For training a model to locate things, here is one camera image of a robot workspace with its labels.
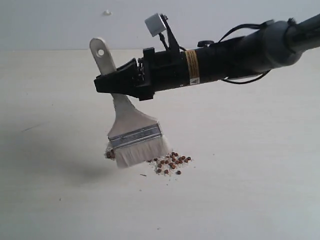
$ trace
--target warning sticker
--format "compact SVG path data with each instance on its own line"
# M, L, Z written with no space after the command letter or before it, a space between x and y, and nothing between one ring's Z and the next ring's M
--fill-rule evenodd
M195 50L185 51L186 62L188 64L190 85L196 85L200 83L199 64L197 54Z

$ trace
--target white wall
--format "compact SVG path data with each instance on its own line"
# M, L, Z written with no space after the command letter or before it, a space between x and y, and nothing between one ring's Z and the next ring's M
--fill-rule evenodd
M111 16L103 16L104 10ZM318 0L2 0L0 50L87 49L103 37L113 49L160 47L144 20L164 13L179 43L194 48L242 23L318 14Z

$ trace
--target white table surface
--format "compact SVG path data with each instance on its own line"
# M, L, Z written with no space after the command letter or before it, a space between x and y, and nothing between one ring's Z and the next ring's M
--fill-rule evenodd
M0 52L0 239L319 240L319 57L133 98L195 159L164 177L104 159L115 114L89 50Z

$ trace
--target robotic arm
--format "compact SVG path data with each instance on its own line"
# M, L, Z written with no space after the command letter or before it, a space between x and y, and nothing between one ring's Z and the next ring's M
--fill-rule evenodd
M241 24L218 42L200 41L196 49L179 46L163 14L145 20L151 35L159 35L165 51L143 49L143 57L133 58L117 71L94 80L98 93L124 94L140 101L151 100L159 91L215 82L248 84L272 69L295 64L303 52L320 47L320 14L299 24L269 20L262 24ZM224 40L231 33L249 28L247 35ZM255 77L253 80L239 79Z

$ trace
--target paintbrush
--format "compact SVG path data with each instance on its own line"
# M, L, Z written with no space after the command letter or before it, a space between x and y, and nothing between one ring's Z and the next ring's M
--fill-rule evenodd
M102 38L90 41L90 50L101 75L117 70ZM137 110L129 98L112 93L115 121L108 133L119 168L128 168L172 152L158 120Z

